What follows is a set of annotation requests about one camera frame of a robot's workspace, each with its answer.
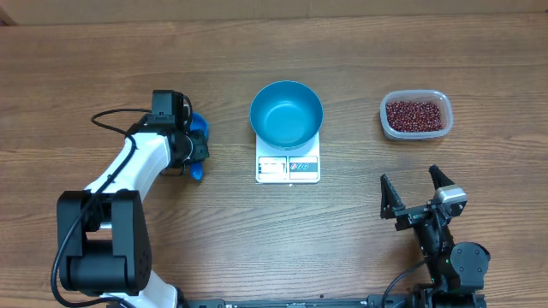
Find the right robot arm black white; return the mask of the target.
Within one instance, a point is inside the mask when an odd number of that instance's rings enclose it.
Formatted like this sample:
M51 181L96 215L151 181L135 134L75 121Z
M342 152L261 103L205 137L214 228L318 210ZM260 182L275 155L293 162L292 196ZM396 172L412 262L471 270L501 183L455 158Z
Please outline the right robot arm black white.
M435 188L426 204L408 208L387 175L380 177L380 217L394 219L395 229L412 229L423 259L397 276L380 295L377 307L485 307L484 285L491 254L474 242L454 242L449 224L459 216L467 194L447 177L437 165L429 167ZM402 278L425 265L431 281L417 284L408 295L390 292Z

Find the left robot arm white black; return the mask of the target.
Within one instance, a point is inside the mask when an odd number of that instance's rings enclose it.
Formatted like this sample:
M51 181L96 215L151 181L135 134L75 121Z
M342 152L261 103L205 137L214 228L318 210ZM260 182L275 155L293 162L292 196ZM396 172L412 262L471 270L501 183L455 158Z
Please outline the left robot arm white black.
M152 269L152 247L143 201L165 170L204 177L209 125L190 99L174 90L155 90L152 107L122 131L124 146L112 164L86 188L57 200L58 250L51 291L88 296L81 306L185 307L182 291Z

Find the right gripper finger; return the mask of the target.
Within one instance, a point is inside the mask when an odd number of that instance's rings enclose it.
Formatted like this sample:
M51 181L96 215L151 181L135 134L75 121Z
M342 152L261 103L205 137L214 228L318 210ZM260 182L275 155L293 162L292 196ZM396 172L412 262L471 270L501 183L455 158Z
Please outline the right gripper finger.
M396 218L396 212L404 210L405 204L402 202L387 175L380 177L380 183L382 193L380 217L383 219Z
M454 184L454 182L447 177L436 164L430 166L428 171L435 189L452 186Z

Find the teal blue bowl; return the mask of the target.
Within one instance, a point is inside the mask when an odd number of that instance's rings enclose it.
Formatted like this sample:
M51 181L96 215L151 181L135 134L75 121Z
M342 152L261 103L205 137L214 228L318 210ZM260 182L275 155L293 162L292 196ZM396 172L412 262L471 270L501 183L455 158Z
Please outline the teal blue bowl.
M281 150L302 147L324 122L323 104L314 90L294 80L262 88L249 110L250 125L267 145Z

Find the blue measuring scoop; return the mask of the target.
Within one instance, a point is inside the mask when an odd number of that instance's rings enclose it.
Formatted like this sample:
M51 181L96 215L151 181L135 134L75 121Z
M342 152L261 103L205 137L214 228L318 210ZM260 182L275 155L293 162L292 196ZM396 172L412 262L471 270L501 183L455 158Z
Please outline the blue measuring scoop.
M190 175L196 181L202 181L204 177L203 163L209 157L209 123L199 113L193 113L189 137L193 144L189 160Z

